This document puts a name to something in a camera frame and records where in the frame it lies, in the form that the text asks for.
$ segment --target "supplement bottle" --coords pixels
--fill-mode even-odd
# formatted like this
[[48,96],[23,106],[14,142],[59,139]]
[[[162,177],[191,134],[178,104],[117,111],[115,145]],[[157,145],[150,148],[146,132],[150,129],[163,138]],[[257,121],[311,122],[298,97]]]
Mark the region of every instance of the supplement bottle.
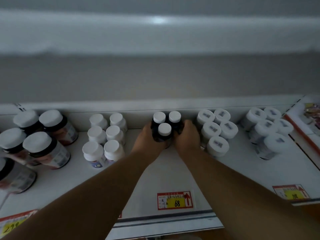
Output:
[[211,137],[219,136],[221,133],[220,126],[215,122],[206,122],[201,129],[201,147],[205,148]]
[[152,136],[154,141],[156,142],[168,141],[168,148],[171,144],[172,137],[171,125],[169,125],[168,123],[160,124],[158,127],[158,131],[153,130]]
[[206,122],[213,122],[214,119],[215,119],[214,113],[212,113],[210,110],[202,109],[198,113],[198,116],[196,117],[196,119],[194,121],[194,125],[198,131],[201,131],[202,126]]
[[52,169],[62,168],[70,160],[67,149],[45,132],[36,132],[28,136],[22,144],[29,155]]
[[43,125],[40,123],[39,116],[34,110],[19,112],[13,117],[13,122],[27,135],[43,131]]
[[218,125],[220,125],[222,121],[228,121],[231,118],[230,113],[221,108],[216,109],[214,111],[214,116],[215,116],[214,122],[217,123]]
[[158,130],[158,126],[166,121],[166,115],[163,112],[155,112],[153,115],[153,120],[151,122],[151,129]]
[[26,137],[26,133],[19,128],[7,129],[0,134],[0,147],[11,159],[30,166],[39,165],[40,163],[30,157],[22,146]]
[[182,133],[183,123],[181,121],[181,114],[178,111],[171,111],[169,113],[168,124],[172,130],[176,131],[179,135]]
[[102,145],[95,141],[89,141],[82,147],[82,152],[84,158],[93,166],[94,168],[106,167],[107,159],[104,155]]
[[266,119],[272,122],[282,117],[281,112],[272,107],[266,107],[263,111],[266,113]]
[[88,130],[89,141],[95,141],[104,146],[107,142],[106,132],[100,126],[93,126]]
[[125,151],[123,149],[123,146],[116,140],[107,141],[103,149],[104,149],[104,156],[108,161],[112,163],[125,157]]
[[32,169],[7,157],[0,157],[0,190],[19,194],[29,189],[37,179]]
[[110,116],[110,125],[116,125],[119,126],[120,130],[123,131],[123,133],[126,133],[128,130],[127,122],[125,118],[120,113],[113,113]]
[[270,120],[259,121],[249,132],[249,140],[252,144],[257,145],[267,136],[276,133],[278,127]]
[[255,150],[263,160],[270,160],[278,154],[286,152],[290,147],[288,137],[274,133],[260,141]]
[[123,133],[123,131],[120,129],[119,126],[117,125],[111,125],[107,130],[106,130],[106,139],[108,141],[111,140],[116,140],[119,143],[121,143],[123,146],[126,143],[126,139],[125,139],[125,134]]
[[239,131],[238,127],[230,121],[222,121],[220,124],[220,128],[220,136],[227,141],[234,138]]
[[266,118],[267,115],[262,109],[251,108],[240,121],[240,125],[246,132],[249,132],[259,121],[265,120]]
[[206,151],[213,157],[222,157],[229,151],[229,143],[221,136],[211,137]]
[[278,127],[277,133],[284,136],[288,136],[294,130],[294,126],[284,119],[276,119],[274,124]]
[[109,127],[108,121],[100,113],[93,114],[90,119],[91,127],[100,126],[104,131]]
[[44,131],[55,137],[62,145],[68,146],[78,138],[78,132],[68,121],[67,117],[58,110],[48,110],[39,117],[44,125]]

